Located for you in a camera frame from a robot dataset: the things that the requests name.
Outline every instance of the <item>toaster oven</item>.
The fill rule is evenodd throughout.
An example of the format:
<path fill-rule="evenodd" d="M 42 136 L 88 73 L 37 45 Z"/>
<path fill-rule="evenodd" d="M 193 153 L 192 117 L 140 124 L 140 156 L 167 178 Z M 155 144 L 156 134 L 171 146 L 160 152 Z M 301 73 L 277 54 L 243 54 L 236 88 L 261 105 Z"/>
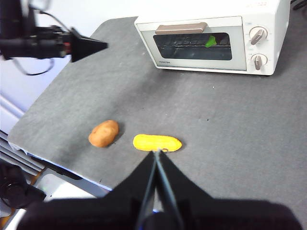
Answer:
<path fill-rule="evenodd" d="M 272 75 L 289 24 L 290 0 L 157 3 L 135 27 L 155 66 Z"/>

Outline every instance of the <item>oven door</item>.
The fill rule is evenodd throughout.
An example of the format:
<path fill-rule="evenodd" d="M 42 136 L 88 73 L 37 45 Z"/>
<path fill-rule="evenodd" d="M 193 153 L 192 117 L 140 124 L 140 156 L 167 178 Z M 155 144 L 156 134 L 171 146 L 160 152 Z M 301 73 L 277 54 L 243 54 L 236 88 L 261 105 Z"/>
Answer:
<path fill-rule="evenodd" d="M 157 67 L 246 70 L 241 17 L 138 27 Z"/>

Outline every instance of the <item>table surface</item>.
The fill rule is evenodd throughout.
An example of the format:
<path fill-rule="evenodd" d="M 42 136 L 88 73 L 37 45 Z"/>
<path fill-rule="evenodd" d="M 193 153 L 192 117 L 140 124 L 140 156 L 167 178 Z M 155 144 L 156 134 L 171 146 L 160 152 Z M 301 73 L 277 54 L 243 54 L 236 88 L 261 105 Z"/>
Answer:
<path fill-rule="evenodd" d="M 9 142 L 97 183 L 114 187 L 147 154 L 140 133 L 183 147 L 170 159 L 213 197 L 288 205 L 307 227 L 307 30 L 292 12 L 272 76 L 154 67 L 133 22 L 107 21 L 93 38 L 109 48 L 68 64 L 20 119 Z M 113 119 L 107 148 L 88 135 Z"/>

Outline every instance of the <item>brown potato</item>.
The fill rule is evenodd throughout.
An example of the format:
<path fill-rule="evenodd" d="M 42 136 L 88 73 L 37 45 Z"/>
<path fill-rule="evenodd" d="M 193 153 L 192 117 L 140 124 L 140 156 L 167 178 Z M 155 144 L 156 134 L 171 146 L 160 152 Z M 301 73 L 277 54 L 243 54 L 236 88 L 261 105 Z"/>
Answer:
<path fill-rule="evenodd" d="M 118 123 L 113 120 L 107 120 L 92 130 L 88 140 L 96 147 L 106 147 L 112 143 L 118 131 Z"/>

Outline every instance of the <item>oven handle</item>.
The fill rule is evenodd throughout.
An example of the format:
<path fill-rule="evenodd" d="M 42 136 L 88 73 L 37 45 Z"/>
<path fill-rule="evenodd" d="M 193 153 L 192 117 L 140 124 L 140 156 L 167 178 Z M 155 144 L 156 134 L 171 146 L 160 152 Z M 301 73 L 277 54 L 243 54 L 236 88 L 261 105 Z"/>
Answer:
<path fill-rule="evenodd" d="M 159 25 L 155 31 L 156 35 L 178 35 L 178 34 L 201 34 L 207 27 L 207 23 L 181 24 L 181 25 Z"/>

